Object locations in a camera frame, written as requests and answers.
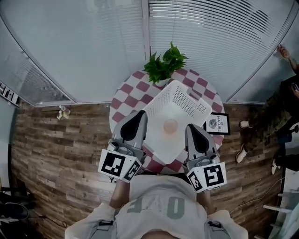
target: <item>framed sign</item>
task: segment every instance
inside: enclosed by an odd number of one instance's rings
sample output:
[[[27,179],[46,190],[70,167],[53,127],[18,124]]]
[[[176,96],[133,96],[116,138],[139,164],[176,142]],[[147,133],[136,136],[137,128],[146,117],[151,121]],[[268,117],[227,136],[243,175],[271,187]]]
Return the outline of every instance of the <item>framed sign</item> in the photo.
[[[211,113],[204,123],[204,129],[209,134],[230,135],[228,114]]]

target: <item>potted plant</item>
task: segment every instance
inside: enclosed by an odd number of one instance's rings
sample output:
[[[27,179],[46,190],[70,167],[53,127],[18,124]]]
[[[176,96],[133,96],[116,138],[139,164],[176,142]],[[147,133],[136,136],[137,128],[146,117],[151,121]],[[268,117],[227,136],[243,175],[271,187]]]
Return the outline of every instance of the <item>potted plant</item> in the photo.
[[[144,65],[144,71],[149,73],[149,81],[155,83],[157,86],[165,86],[170,79],[171,74],[183,66],[185,66],[185,59],[177,47],[174,47],[172,42],[171,47],[168,49],[160,60],[160,56],[156,58],[156,53],[151,55],[149,62]]]

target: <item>sneaker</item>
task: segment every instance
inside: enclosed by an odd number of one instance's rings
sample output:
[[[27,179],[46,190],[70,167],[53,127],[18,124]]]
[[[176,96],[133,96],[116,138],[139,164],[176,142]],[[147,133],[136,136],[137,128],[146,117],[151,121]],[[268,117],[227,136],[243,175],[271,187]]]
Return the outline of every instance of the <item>sneaker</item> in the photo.
[[[245,129],[245,128],[252,128],[252,127],[253,127],[253,126],[250,126],[250,125],[249,125],[249,121],[245,121],[245,120],[241,121],[241,122],[239,123],[239,126],[240,126],[242,129]]]
[[[276,168],[277,168],[277,165],[275,163],[275,159],[273,159],[273,161],[272,161],[272,167],[271,167],[271,173],[272,173],[272,175],[275,174]]]
[[[235,157],[235,160],[237,163],[242,162],[243,158],[246,156],[247,152],[245,151],[244,144],[241,145],[241,149],[238,152],[237,156]]]

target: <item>round table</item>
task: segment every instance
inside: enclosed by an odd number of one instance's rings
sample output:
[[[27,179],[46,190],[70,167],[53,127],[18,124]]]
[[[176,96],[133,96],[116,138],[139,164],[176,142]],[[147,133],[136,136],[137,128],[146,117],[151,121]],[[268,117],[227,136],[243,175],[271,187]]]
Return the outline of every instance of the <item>round table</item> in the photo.
[[[217,91],[197,72],[189,69],[179,69],[172,74],[172,79],[190,87],[193,91],[190,96],[196,100],[203,98],[212,107],[213,112],[224,113],[223,104]],[[144,71],[137,71],[131,75],[120,85],[110,105],[109,123],[111,132],[120,120],[132,112],[142,110],[163,88],[149,82],[149,76]],[[213,135],[217,149],[221,146],[223,137],[223,135]],[[182,150],[182,153],[171,164],[167,165],[154,156],[153,152],[150,152],[146,147],[143,147],[143,150],[148,155],[142,166],[144,170],[159,174],[183,173],[182,164],[188,157],[185,150]]]

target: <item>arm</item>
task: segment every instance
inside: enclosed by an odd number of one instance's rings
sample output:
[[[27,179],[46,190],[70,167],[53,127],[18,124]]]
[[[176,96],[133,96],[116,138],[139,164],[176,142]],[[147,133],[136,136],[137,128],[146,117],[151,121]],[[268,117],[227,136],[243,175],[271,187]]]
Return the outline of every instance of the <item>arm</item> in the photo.
[[[101,203],[85,219],[65,230],[65,239],[89,239],[97,231],[100,221],[113,221],[115,209],[129,201],[130,184],[118,180],[110,204]]]
[[[299,65],[297,64],[296,60],[289,58],[288,61],[291,64],[293,71],[298,74],[299,73]]]
[[[90,239],[97,231],[100,221],[113,220],[115,209],[101,203],[99,207],[95,208],[91,214],[85,219],[76,222],[65,230],[65,239]]]
[[[233,221],[230,217],[229,212],[227,210],[220,210],[211,215],[208,215],[208,219],[216,222],[220,222],[222,227],[227,231],[230,235],[231,239],[248,239],[248,232],[245,228],[241,227],[237,223]]]
[[[291,65],[291,68],[293,69],[293,71],[298,74],[299,73],[299,65],[297,64],[297,62],[291,58],[291,55],[290,53],[288,52],[288,50],[283,47],[282,45],[279,45],[277,50],[279,51],[279,53],[281,54],[281,56],[288,60],[290,65]]]
[[[216,212],[216,208],[214,207],[214,203],[211,199],[210,191],[200,192],[196,195],[196,201],[203,206],[208,215]]]
[[[121,208],[129,202],[129,195],[130,184],[118,180],[109,205],[115,209]]]

